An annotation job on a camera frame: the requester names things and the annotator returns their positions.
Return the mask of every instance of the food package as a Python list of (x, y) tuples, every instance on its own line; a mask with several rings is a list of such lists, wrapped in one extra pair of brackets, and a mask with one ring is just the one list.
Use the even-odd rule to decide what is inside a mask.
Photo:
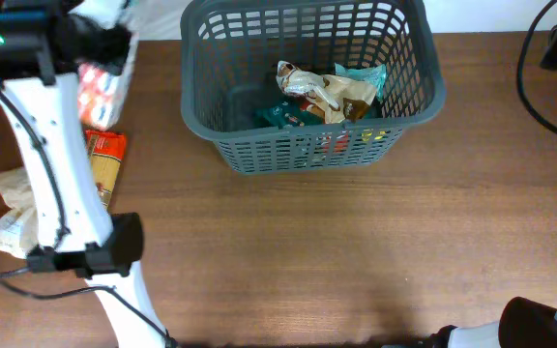
[(126, 152), (127, 140), (123, 134), (104, 131), (86, 130), (85, 135), (98, 196), (107, 208)]
[(291, 63), (278, 62), (277, 83), (285, 96), (318, 97), (333, 109), (339, 108), (338, 101), (324, 89), (329, 84), (327, 79), (313, 72), (304, 72)]
[(335, 63), (335, 72), (337, 76), (370, 83), (377, 88), (377, 99), (380, 102), (384, 99), (384, 83), (386, 83), (385, 65), (366, 69), (346, 69), (341, 64)]
[(329, 81), (326, 91), (338, 101), (338, 110), (319, 97), (307, 97), (307, 100), (323, 111), (326, 123), (341, 123), (344, 120), (356, 122), (363, 119), (375, 99), (375, 87), (346, 77), (324, 75), (324, 78)]
[(286, 96), (304, 97), (316, 108), (312, 113), (326, 124), (355, 122), (369, 111), (377, 89), (370, 83), (347, 77), (303, 72), (287, 62), (278, 64), (277, 83)]
[(95, 0), (81, 3), (71, 11), (96, 20), (104, 29), (110, 29), (117, 22), (132, 32), (128, 58), (120, 75), (106, 72), (92, 62), (79, 66), (78, 113), (85, 125), (106, 131), (119, 120), (134, 71), (139, 30), (146, 21), (151, 3), (152, 0), (129, 1), (118, 13), (113, 11), (112, 1)]
[(371, 138), (375, 140), (382, 140), (386, 134), (387, 133), (384, 130), (363, 130), (362, 136), (364, 142), (369, 142)]
[(38, 216), (25, 168), (0, 173), (0, 194), (11, 208), (0, 218), (0, 250), (25, 258), (38, 243)]
[(279, 127), (303, 127), (312, 125), (323, 125), (324, 119), (301, 109), (297, 101), (285, 98), (279, 105), (255, 111), (255, 124), (259, 128)]

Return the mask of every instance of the snack bag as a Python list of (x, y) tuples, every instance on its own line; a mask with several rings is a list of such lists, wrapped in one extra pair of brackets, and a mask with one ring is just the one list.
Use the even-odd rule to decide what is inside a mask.
[(78, 112), (85, 125), (106, 131), (119, 120), (134, 71), (139, 30), (146, 21), (152, 3), (153, 0), (128, 1), (126, 8), (118, 13), (113, 11), (112, 1), (95, 0), (81, 3), (71, 11), (71, 14), (96, 20), (105, 29), (119, 23), (132, 33), (128, 57), (121, 74), (106, 72), (92, 62), (79, 66)]
[(324, 89), (328, 80), (313, 72), (304, 72), (291, 63), (278, 62), (278, 87), (285, 96), (301, 98), (320, 98), (334, 109), (338, 109), (338, 102)]
[[(126, 137), (94, 130), (85, 135), (98, 194), (107, 207), (126, 150)], [(24, 259), (38, 243), (38, 215), (25, 168), (0, 173), (0, 193), (11, 208), (0, 218), (0, 250)]]
[(323, 118), (303, 110), (296, 101), (285, 98), (279, 105), (255, 111), (255, 123), (258, 127), (276, 126), (280, 129), (323, 125)]

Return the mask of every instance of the gray plastic basket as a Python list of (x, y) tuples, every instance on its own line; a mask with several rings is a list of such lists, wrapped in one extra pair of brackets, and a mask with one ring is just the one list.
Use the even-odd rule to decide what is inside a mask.
[[(422, 0), (194, 0), (182, 17), (182, 116), (241, 173), (371, 164), (442, 108)], [(255, 129), (280, 60), (315, 73), (385, 64), (384, 100), (355, 124)]]

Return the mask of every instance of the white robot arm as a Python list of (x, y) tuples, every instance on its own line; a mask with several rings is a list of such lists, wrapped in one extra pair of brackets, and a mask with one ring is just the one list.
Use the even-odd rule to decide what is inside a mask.
[[(90, 169), (77, 110), (76, 59), (92, 58), (92, 52), (82, 51), (84, 45), (95, 49), (103, 44), (84, 41), (89, 37), (99, 40), (102, 34), (118, 39), (114, 51), (120, 54), (112, 58), (120, 63), (97, 58), (115, 71), (123, 69), (126, 55), (134, 55), (131, 33), (118, 24), (131, 1), (12, 0), (4, 4), (2, 7), (0, 1), (0, 104), (15, 132), (34, 191), (39, 246), (27, 256), (26, 268), (3, 273), (0, 281), (16, 293), (38, 300), (96, 292), (119, 347), (175, 347), (177, 343), (152, 308), (143, 281), (140, 219), (136, 214), (111, 217), (106, 212)], [(65, 8), (68, 4), (71, 11)], [(67, 21), (70, 29), (80, 18), (83, 27), (76, 35), (66, 33), (67, 40), (60, 43), (73, 47), (53, 49), (51, 45), (63, 38), (53, 38), (57, 30), (48, 23)], [(61, 51), (78, 56), (62, 56)], [(20, 290), (6, 280), (27, 272), (65, 270), (75, 270), (90, 287), (43, 296)]]

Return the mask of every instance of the crumpled wrapper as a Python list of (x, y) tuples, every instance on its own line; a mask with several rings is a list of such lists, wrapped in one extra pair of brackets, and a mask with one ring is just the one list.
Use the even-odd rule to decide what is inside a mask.
[(368, 82), (330, 74), (319, 76), (283, 61), (278, 63), (277, 84), (284, 95), (311, 102), (307, 111), (326, 124), (364, 118), (377, 94), (377, 88)]

